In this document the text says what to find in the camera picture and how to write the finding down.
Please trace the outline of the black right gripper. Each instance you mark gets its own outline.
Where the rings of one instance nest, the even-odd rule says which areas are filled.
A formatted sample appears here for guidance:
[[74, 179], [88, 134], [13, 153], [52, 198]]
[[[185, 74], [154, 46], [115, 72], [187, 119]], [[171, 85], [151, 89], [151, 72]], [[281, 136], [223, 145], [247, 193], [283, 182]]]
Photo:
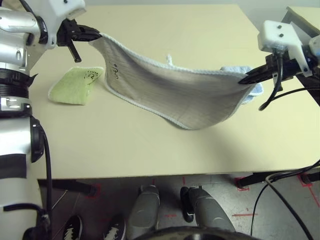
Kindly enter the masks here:
[[[256, 67], [241, 79], [239, 84], [257, 84], [273, 78], [273, 74], [278, 72], [278, 58], [276, 55], [267, 55], [266, 64]], [[290, 59], [288, 53], [282, 55], [282, 79], [291, 79], [296, 74], [301, 73], [301, 68], [295, 59]]]

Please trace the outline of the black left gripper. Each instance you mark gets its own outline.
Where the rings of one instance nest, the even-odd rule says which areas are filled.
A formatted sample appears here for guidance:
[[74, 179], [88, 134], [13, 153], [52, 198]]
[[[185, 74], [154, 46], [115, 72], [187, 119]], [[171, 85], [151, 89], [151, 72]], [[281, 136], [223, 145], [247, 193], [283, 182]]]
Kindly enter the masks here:
[[63, 20], [56, 35], [56, 44], [59, 47], [68, 47], [75, 63], [80, 63], [82, 61], [75, 45], [73, 44], [73, 37], [77, 37], [79, 29], [83, 34], [81, 36], [82, 42], [91, 42], [102, 37], [99, 34], [100, 32], [95, 28], [86, 25], [80, 25], [78, 27], [75, 20]]

